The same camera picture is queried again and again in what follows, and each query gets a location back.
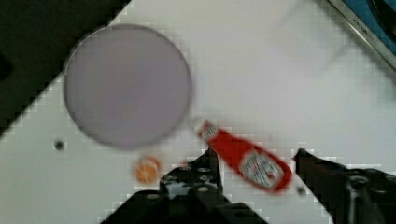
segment white surface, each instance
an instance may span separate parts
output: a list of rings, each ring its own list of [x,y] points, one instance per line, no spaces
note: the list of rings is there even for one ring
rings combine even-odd
[[[396,171],[395,86],[313,1],[145,0],[118,22],[163,32],[185,53],[191,116],[232,126],[287,162],[306,147],[346,165]],[[86,139],[65,112],[61,84],[1,141],[2,223],[97,223],[142,189],[131,175],[138,153]],[[162,153],[165,172],[205,148],[186,123],[150,148]],[[52,148],[57,138],[65,151]],[[272,224],[329,223],[312,194],[265,195],[222,170],[224,193]]]

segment round plate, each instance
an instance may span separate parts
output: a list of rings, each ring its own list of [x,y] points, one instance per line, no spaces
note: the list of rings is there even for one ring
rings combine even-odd
[[[77,126],[119,148],[158,141],[180,123],[191,74],[163,35],[137,25],[107,27],[76,48],[65,69],[64,97]]]

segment dark background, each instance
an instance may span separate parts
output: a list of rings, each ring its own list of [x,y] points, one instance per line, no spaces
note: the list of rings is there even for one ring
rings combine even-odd
[[[0,136],[60,74],[77,42],[130,1],[0,1]]]

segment bottle label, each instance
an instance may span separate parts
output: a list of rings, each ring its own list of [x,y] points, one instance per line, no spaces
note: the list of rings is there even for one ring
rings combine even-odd
[[[274,189],[283,176],[282,169],[264,153],[250,150],[239,165],[245,178],[267,189]]]

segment ketchup bottle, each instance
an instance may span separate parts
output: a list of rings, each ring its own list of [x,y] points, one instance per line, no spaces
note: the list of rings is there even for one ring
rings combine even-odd
[[[291,181],[289,166],[267,150],[233,136],[204,119],[197,119],[194,128],[198,136],[253,186],[278,193]]]

